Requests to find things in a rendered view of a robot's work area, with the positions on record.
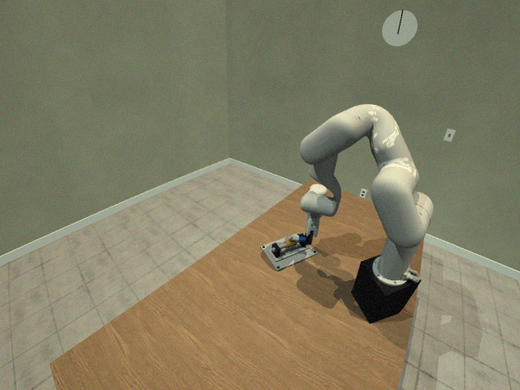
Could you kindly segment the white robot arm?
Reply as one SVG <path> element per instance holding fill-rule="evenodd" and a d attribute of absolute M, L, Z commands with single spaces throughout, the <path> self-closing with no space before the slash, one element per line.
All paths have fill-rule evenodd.
<path fill-rule="evenodd" d="M 419 181 L 417 168 L 397 122 L 383 107 L 354 106 L 334 115 L 303 139 L 301 157 L 311 164 L 310 176 L 320 184 L 310 186 L 301 198 L 301 209 L 314 219 L 336 214 L 341 199 L 340 184 L 334 176 L 338 153 L 363 137 L 368 137 L 379 168 L 370 193 L 387 234 L 381 256 L 373 262 L 373 273 L 390 286 L 400 286 L 408 279 L 418 283 L 418 272 L 409 265 L 427 233 L 434 206 L 426 194 L 414 191 Z M 334 197 L 327 197 L 327 188 Z"/>

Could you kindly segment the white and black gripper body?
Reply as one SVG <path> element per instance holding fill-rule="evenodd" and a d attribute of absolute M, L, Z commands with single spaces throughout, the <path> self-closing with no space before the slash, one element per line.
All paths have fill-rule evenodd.
<path fill-rule="evenodd" d="M 305 214 L 308 218 L 306 218 L 306 235 L 308 236 L 310 234 L 310 231 L 313 231 L 314 237 L 317 237 L 318 235 L 318 229 L 319 229 L 319 219 L 314 219 L 309 217 L 307 214 Z"/>

